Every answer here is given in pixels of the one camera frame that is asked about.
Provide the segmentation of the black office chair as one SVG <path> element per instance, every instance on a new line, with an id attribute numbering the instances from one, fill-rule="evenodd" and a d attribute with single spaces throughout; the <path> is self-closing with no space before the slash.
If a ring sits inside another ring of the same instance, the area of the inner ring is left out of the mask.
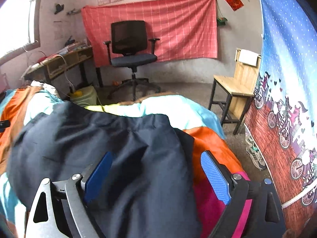
<path id="1" fill-rule="evenodd" d="M 111 24 L 111 40 L 104 41 L 107 47 L 108 60 L 115 68 L 129 68 L 132 71 L 129 80 L 122 81 L 112 89 L 108 95 L 112 95 L 123 87 L 132 87 L 132 100 L 136 100 L 137 86 L 147 86 L 154 89 L 156 93 L 161 92 L 161 87 L 150 83 L 147 78 L 137 78 L 137 68 L 158 60 L 155 55 L 155 44 L 159 38 L 148 38 L 146 22 L 144 20 L 126 20 Z"/>

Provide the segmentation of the blue bicycle print curtain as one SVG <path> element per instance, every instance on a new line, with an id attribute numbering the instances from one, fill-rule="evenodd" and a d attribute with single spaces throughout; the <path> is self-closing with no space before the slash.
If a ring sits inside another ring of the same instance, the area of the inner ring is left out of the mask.
<path id="1" fill-rule="evenodd" d="M 260 0 L 262 61 L 245 127 L 264 158 L 286 227 L 316 212 L 316 25 L 305 0 Z"/>

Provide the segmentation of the grey white sneaker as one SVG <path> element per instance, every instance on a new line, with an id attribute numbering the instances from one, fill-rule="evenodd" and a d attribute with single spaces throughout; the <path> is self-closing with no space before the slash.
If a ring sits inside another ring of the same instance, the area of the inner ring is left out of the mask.
<path id="1" fill-rule="evenodd" d="M 266 163 L 262 157 L 262 154 L 248 132 L 245 133 L 245 141 L 247 143 L 246 152 L 252 160 L 253 165 L 260 171 L 265 170 Z"/>

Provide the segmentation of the dark navy puffer jacket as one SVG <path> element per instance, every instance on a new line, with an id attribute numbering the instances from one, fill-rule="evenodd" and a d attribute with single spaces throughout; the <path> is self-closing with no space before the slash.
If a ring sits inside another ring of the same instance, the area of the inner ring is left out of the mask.
<path id="1" fill-rule="evenodd" d="M 30 208 L 44 178 L 66 180 L 109 153 L 109 173 L 88 203 L 106 237 L 199 237 L 193 142 L 163 114 L 123 117 L 65 102 L 21 130 L 6 172 Z"/>

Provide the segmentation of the green wall ornament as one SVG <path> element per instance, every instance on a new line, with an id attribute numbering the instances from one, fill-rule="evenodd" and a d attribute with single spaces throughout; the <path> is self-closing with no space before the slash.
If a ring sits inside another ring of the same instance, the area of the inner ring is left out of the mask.
<path id="1" fill-rule="evenodd" d="M 226 22 L 227 22 L 227 18 L 225 17 L 218 17 L 217 18 L 217 26 L 225 26 L 226 25 Z"/>

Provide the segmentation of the colourful striped bed blanket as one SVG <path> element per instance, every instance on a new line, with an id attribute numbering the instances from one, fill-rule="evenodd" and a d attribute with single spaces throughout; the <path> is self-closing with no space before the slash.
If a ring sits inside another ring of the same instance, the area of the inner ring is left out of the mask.
<path id="1" fill-rule="evenodd" d="M 11 126 L 1 134 L 1 237 L 24 237 L 28 219 L 27 210 L 12 190 L 5 172 L 9 145 L 21 128 L 37 114 L 50 114 L 53 106 L 62 102 L 55 87 L 37 81 L 33 81 L 32 85 L 42 86 L 43 89 L 32 95 L 28 93 L 28 88 L 7 90 L 1 101 L 1 119 L 11 122 Z M 249 178 L 226 144 L 225 134 L 217 116 L 198 103 L 172 93 L 149 95 L 136 102 L 91 105 L 87 108 L 127 117 L 165 114 L 172 127 L 183 130 L 194 138 L 194 191 L 202 224 L 201 237 L 208 237 L 224 211 L 225 204 L 217 199 L 201 168 L 201 153 L 210 151 L 231 173 L 241 174 L 244 179 Z"/>

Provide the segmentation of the red checked wall cloth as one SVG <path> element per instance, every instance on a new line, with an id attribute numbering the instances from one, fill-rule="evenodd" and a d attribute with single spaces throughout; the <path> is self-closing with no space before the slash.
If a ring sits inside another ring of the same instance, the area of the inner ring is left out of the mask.
<path id="1" fill-rule="evenodd" d="M 96 67 L 109 65 L 104 41 L 111 40 L 111 24 L 143 20 L 148 38 L 158 38 L 158 61 L 218 57 L 216 0 L 152 0 L 112 6 L 85 6 L 83 24 Z"/>

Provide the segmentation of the red paper wall decoration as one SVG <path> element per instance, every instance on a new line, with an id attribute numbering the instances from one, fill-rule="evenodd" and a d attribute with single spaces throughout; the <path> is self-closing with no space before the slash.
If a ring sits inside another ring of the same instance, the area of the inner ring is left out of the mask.
<path id="1" fill-rule="evenodd" d="M 244 6 L 241 0 L 225 0 L 233 11 L 236 11 Z"/>

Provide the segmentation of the wooden chair with black legs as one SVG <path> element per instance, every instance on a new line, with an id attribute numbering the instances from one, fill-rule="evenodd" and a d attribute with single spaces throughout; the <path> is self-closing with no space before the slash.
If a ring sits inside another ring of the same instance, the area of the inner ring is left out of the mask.
<path id="1" fill-rule="evenodd" d="M 221 125 L 236 125 L 233 131 L 234 135 L 238 134 L 244 116 L 255 97 L 254 91 L 260 71 L 261 55 L 238 48 L 235 52 L 235 63 L 233 77 L 214 75 L 208 105 L 209 110 L 212 105 L 217 105 L 221 108 Z M 227 94 L 225 101 L 216 101 L 214 99 L 217 86 Z"/>

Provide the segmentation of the black wall hook ornament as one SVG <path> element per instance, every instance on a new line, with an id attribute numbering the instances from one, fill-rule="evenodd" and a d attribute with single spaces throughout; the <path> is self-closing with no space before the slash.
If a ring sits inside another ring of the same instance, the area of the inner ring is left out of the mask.
<path id="1" fill-rule="evenodd" d="M 55 4 L 55 12 L 54 14 L 59 14 L 64 10 L 64 4 Z"/>

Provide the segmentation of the wooden desk with shelves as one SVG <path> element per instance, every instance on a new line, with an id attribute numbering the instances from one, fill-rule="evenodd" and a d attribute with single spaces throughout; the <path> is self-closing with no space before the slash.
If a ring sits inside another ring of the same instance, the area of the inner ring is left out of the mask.
<path id="1" fill-rule="evenodd" d="M 92 46 L 85 46 L 78 43 L 77 47 L 65 53 L 54 54 L 45 58 L 42 62 L 29 66 L 22 77 L 25 81 L 38 81 L 52 85 L 53 80 L 65 75 L 75 67 L 79 67 L 80 87 L 89 86 L 84 63 L 93 58 Z"/>

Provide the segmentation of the yellow green plastic container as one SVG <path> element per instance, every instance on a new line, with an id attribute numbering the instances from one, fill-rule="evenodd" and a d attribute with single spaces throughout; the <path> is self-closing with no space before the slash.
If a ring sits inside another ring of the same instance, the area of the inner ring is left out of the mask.
<path id="1" fill-rule="evenodd" d="M 70 101 L 81 107 L 97 105 L 97 92 L 93 86 L 87 86 L 69 94 Z"/>

